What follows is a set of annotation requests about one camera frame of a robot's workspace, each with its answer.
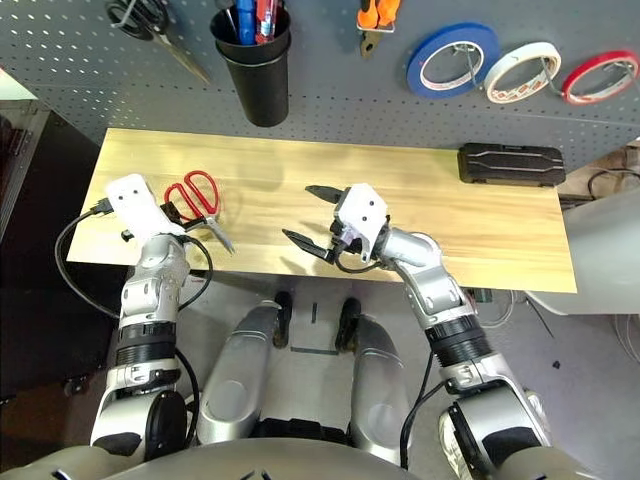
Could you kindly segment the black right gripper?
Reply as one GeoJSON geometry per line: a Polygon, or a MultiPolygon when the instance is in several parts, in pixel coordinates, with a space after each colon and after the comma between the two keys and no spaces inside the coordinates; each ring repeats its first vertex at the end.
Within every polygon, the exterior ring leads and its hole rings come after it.
{"type": "MultiPolygon", "coordinates": [[[[308,185],[305,190],[334,205],[337,205],[345,194],[344,190],[323,185],[308,185]]],[[[328,264],[335,264],[343,253],[357,255],[362,263],[368,261],[363,254],[363,233],[359,229],[334,219],[329,230],[332,234],[329,249],[316,245],[312,239],[300,233],[288,229],[283,229],[282,233],[298,248],[328,264]]]]}

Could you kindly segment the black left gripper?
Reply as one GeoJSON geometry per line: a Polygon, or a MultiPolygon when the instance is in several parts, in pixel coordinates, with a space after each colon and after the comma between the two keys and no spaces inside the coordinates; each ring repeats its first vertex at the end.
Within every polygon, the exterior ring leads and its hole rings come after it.
{"type": "MultiPolygon", "coordinates": [[[[179,210],[171,201],[162,204],[160,209],[172,223],[182,227],[185,231],[192,231],[206,225],[206,219],[204,217],[198,217],[194,220],[183,220],[179,210]]],[[[121,232],[121,238],[124,241],[130,241],[134,238],[134,235],[129,230],[124,230],[121,232]]]]}

